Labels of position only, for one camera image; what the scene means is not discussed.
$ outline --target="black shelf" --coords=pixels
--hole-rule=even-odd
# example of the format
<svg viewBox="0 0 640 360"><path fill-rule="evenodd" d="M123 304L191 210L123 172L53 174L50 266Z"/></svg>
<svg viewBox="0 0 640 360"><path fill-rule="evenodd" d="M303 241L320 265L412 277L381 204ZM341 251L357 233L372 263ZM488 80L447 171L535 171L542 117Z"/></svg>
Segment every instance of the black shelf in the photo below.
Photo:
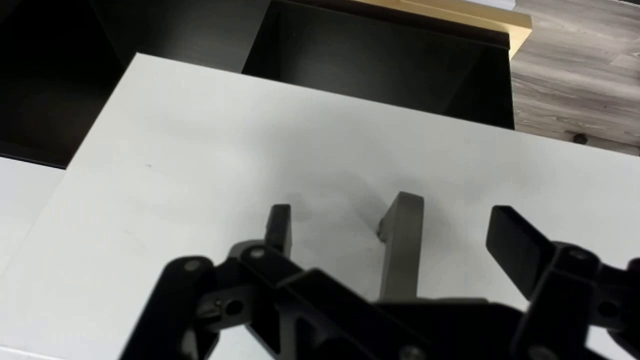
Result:
<svg viewBox="0 0 640 360"><path fill-rule="evenodd" d="M136 52L513 129L506 35L343 0L17 2L0 157L66 168Z"/></svg>

